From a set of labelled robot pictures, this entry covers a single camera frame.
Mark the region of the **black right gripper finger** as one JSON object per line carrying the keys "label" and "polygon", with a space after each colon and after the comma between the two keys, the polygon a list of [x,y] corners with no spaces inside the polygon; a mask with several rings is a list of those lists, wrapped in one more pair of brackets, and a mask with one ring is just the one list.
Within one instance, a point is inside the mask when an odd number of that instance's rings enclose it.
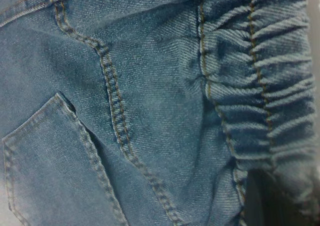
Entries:
{"label": "black right gripper finger", "polygon": [[263,170],[248,172],[246,188],[246,223],[248,226],[273,226],[274,180]]}

